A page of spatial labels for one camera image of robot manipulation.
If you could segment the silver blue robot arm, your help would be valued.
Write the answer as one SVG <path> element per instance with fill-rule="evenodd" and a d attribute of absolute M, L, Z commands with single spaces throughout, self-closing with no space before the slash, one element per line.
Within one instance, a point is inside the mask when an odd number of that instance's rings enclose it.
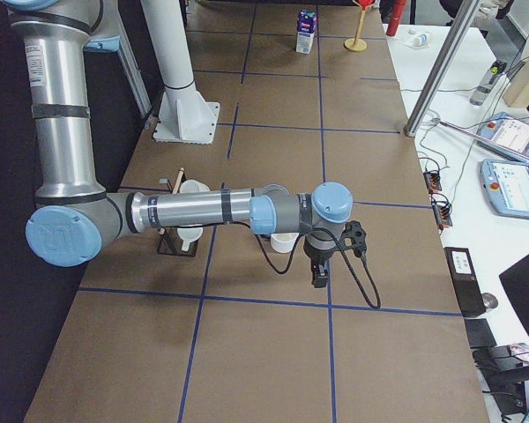
<path fill-rule="evenodd" d="M 23 38 L 42 185 L 26 223 L 31 250 L 55 266 L 96 257 L 111 242 L 148 228 L 248 222 L 256 236 L 295 233 L 311 262 L 312 284 L 327 284 L 327 261 L 343 248 L 352 194 L 337 182 L 310 194 L 277 184 L 146 196 L 109 194 L 94 170 L 84 51 L 117 35 L 114 1 L 10 1 L 11 27 Z"/>

